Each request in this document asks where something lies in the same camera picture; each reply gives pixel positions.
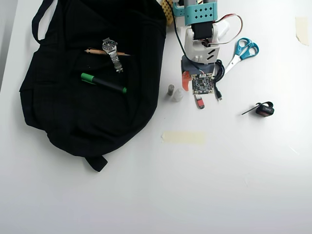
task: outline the orange plastic piece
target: orange plastic piece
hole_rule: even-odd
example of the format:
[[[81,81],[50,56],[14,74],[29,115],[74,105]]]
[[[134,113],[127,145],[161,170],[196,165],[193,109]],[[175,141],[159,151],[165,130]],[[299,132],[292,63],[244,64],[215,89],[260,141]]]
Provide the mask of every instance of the orange plastic piece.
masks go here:
[[[185,91],[189,91],[189,82],[192,80],[189,72],[183,72],[182,87]]]

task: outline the wristwatch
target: wristwatch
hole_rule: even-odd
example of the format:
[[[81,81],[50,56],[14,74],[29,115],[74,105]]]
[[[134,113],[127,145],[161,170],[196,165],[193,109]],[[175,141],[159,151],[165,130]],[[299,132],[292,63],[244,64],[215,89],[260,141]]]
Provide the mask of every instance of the wristwatch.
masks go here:
[[[117,55],[117,43],[109,38],[103,40],[102,49],[111,57],[117,72],[123,72],[122,65]]]

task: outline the metal watch band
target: metal watch band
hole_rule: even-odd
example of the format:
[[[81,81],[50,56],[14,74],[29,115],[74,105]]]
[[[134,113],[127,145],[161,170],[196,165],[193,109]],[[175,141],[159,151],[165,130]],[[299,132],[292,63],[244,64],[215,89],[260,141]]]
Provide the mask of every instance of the metal watch band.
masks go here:
[[[112,59],[112,62],[114,64],[114,67],[115,67],[116,71],[119,72],[119,73],[123,72],[122,65],[121,65],[121,63],[119,61],[119,58],[118,58],[117,50],[114,50],[114,51],[110,52],[109,56]]]

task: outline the watch face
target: watch face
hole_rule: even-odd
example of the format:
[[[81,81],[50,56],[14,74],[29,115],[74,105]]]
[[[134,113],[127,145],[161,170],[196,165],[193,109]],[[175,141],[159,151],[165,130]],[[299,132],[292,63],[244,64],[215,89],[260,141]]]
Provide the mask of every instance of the watch face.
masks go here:
[[[114,50],[114,48],[116,47],[116,42],[114,42],[113,40],[109,40],[109,41],[107,41],[107,42],[105,42],[105,43],[103,43],[103,50],[108,50],[108,51],[110,51],[110,50]]]

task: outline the black cable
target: black cable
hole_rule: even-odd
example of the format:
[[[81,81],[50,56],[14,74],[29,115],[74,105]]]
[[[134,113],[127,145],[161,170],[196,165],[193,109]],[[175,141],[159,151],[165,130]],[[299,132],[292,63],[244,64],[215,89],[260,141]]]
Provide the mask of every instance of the black cable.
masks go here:
[[[180,44],[180,46],[181,46],[181,49],[182,49],[182,51],[183,51],[184,56],[186,57],[186,59],[187,59],[197,70],[199,70],[200,72],[204,73],[204,72],[195,64],[195,62],[193,62],[192,60],[190,60],[190,59],[187,57],[187,55],[186,55],[186,53],[185,53],[185,50],[184,50],[184,48],[183,48],[183,45],[182,45],[182,43],[181,43],[179,34],[177,33],[177,29],[176,29],[176,19],[175,19],[174,10],[173,10],[172,6],[170,5],[170,3],[168,2],[168,0],[165,0],[165,1],[167,2],[168,6],[170,7],[170,10],[171,10],[171,13],[172,13],[172,17],[174,18],[175,35],[176,35],[176,37],[177,37],[177,40],[179,41],[179,44]]]
[[[215,95],[216,97],[219,99],[219,101],[222,100],[222,94],[221,92],[219,91],[218,87],[216,86],[216,84],[222,80],[222,78],[224,77],[224,74],[225,74],[225,68],[223,66],[223,63],[221,60],[217,60],[215,62],[215,64],[219,67],[219,70],[216,74],[216,76],[214,77],[214,92],[215,92]]]

